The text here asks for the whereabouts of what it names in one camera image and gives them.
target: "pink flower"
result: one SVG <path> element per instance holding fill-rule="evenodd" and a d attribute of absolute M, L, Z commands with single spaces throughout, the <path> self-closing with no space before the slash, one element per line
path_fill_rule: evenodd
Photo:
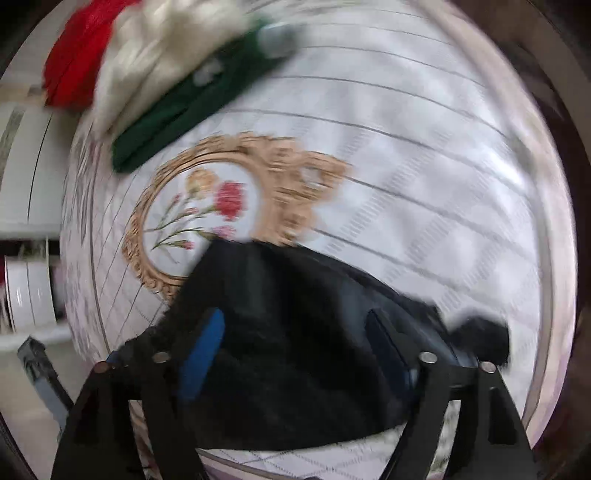
<path fill-rule="evenodd" d="M 225 238 L 226 240 L 230 240 L 234 238 L 236 234 L 236 229 L 230 225 L 222 225 L 212 228 L 212 232 L 215 233 L 219 238 Z"/>

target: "green stem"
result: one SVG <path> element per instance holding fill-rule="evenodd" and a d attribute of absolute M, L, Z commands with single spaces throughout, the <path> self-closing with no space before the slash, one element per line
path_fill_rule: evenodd
<path fill-rule="evenodd" d="M 197 228 L 183 228 L 181 230 L 176 230 L 173 233 L 171 233 L 168 236 L 165 236 L 162 240 L 160 240 L 159 242 L 156 242 L 154 244 L 154 246 L 152 247 L 152 250 L 154 250 L 155 248 L 158 248 L 160 245 L 166 245 L 166 240 L 170 240 L 172 237 L 180 234 L 180 233 L 185 233 L 185 232 L 198 232 L 201 230 L 201 227 L 197 227 Z"/>
<path fill-rule="evenodd" d="M 207 215 L 208 213 L 214 212 L 215 210 L 216 210 L 215 206 L 211 205 L 210 207 L 207 207 L 202 212 L 192 214 L 192 215 L 195 215 L 193 220 L 195 220 L 197 218 L 202 218 L 205 215 Z M 162 230 L 162 229 L 166 228 L 168 225 L 171 225 L 174 222 L 178 222 L 181 218 L 184 218 L 189 215 L 191 215 L 191 213 L 181 213 L 181 214 L 177 215 L 175 218 L 173 218 L 172 220 L 170 220 L 168 223 L 165 223 L 164 225 L 158 225 L 156 228 L 149 228 L 147 230 L 144 230 L 144 232 L 155 232 L 157 230 Z"/>

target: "floral pattern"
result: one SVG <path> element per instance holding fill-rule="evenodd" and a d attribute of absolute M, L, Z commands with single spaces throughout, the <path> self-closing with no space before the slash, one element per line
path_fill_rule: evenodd
<path fill-rule="evenodd" d="M 243 184 L 235 181 L 224 181 L 218 185 L 219 183 L 220 179 L 211 170 L 193 170 L 186 178 L 186 191 L 173 196 L 156 227 L 144 230 L 158 232 L 152 250 L 162 249 L 167 254 L 169 248 L 193 250 L 195 243 L 190 240 L 190 235 L 198 235 L 205 240 L 211 240 L 216 235 L 233 238 L 236 229 L 230 225 L 220 225 L 207 230 L 199 223 L 199 219 L 211 214 L 218 214 L 225 221 L 233 222 L 244 211 Z M 211 194 L 213 202 L 208 204 Z"/>
<path fill-rule="evenodd" d="M 231 222 L 242 211 L 243 197 L 241 183 L 225 181 L 216 193 L 216 210 Z"/>

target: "black cloth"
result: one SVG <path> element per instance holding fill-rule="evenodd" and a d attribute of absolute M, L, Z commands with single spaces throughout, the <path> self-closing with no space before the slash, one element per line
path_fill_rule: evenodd
<path fill-rule="evenodd" d="M 181 406 L 202 448 L 301 449 L 379 433 L 405 420 L 421 351 L 461 366 L 508 357 L 505 326 L 469 319 L 457 345 L 436 307 L 365 272 L 302 247 L 221 239 L 143 335 L 182 362 L 215 307 L 222 344 L 200 395 Z M 484 348 L 470 344 L 474 321 Z"/>

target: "gold ornate frame pattern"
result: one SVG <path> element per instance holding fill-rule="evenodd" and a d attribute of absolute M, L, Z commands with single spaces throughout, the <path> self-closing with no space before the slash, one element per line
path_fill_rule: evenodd
<path fill-rule="evenodd" d="M 121 252 L 143 285 L 171 300 L 185 277 L 155 268 L 144 251 L 146 215 L 162 188 L 176 175 L 198 165 L 231 162 L 246 168 L 261 189 L 262 206 L 252 237 L 290 244 L 313 221 L 312 207 L 342 181 L 347 164 L 330 155 L 303 151 L 293 138 L 255 136 L 207 137 L 162 165 L 135 205 Z"/>

